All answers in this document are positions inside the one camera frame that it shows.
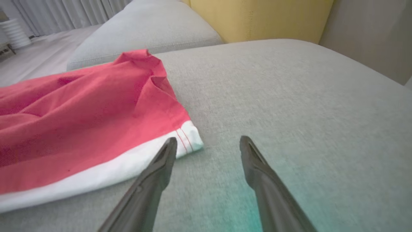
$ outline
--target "floor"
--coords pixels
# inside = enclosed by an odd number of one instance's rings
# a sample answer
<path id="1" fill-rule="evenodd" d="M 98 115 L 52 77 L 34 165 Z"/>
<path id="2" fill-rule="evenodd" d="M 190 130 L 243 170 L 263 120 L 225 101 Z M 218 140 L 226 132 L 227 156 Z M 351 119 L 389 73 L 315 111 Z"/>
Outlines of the floor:
<path id="1" fill-rule="evenodd" d="M 32 39 L 29 47 L 0 63 L 0 87 L 66 71 L 71 54 L 100 25 Z"/>

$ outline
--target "towel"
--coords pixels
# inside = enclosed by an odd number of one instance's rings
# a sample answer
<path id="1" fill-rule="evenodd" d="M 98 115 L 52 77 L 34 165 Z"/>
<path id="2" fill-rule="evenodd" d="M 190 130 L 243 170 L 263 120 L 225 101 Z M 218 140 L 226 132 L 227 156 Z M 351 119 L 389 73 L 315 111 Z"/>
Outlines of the towel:
<path id="1" fill-rule="evenodd" d="M 0 88 L 0 212 L 135 177 L 169 137 L 177 158 L 203 147 L 147 50 Z"/>

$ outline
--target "white ribbed object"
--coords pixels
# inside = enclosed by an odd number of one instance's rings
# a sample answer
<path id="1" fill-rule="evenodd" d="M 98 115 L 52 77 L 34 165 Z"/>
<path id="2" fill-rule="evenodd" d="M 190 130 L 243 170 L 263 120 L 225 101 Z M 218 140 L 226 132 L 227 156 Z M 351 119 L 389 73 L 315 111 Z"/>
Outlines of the white ribbed object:
<path id="1" fill-rule="evenodd" d="M 17 19 L 0 23 L 0 28 L 9 38 L 10 45 L 13 49 L 19 49 L 31 44 L 30 39 L 24 33 Z"/>

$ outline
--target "gray cushion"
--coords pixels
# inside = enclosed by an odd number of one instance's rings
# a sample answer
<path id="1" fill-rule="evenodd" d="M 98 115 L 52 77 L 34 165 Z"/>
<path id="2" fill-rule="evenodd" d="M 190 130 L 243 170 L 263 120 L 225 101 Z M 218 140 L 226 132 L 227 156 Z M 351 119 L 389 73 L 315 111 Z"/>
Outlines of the gray cushion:
<path id="1" fill-rule="evenodd" d="M 221 43 L 218 33 L 185 3 L 135 0 L 74 51 L 67 70 L 112 62 L 130 50 L 155 54 Z"/>
<path id="2" fill-rule="evenodd" d="M 254 140 L 319 232 L 410 231 L 410 90 L 297 40 L 156 56 L 205 147 L 175 162 L 154 231 L 261 231 L 241 135 Z M 0 230 L 96 231 L 131 183 L 0 215 Z"/>

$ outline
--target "yellow fabric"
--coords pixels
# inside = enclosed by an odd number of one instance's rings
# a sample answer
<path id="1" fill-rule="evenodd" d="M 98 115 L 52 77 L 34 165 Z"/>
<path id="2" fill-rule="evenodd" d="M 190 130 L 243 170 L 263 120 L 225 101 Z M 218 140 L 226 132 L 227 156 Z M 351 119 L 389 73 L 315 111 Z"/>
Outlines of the yellow fabric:
<path id="1" fill-rule="evenodd" d="M 188 6 L 190 6 L 190 0 L 181 0 L 181 1 L 186 3 Z"/>
<path id="2" fill-rule="evenodd" d="M 318 43 L 333 0 L 190 0 L 226 43 L 292 38 Z"/>

